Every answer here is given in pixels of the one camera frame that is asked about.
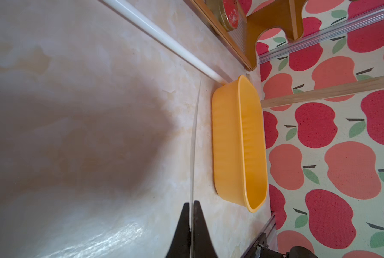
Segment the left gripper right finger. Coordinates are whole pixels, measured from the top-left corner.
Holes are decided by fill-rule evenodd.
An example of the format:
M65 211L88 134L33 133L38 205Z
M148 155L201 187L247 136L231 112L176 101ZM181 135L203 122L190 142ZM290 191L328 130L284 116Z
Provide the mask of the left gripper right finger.
M217 258L199 201L193 203L192 258Z

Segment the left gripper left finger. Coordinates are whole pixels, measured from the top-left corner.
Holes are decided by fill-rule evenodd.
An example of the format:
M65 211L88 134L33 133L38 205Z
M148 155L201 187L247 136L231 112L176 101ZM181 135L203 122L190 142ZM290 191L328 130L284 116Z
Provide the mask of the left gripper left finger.
M190 205L184 203L166 258L189 258L191 230L189 224Z

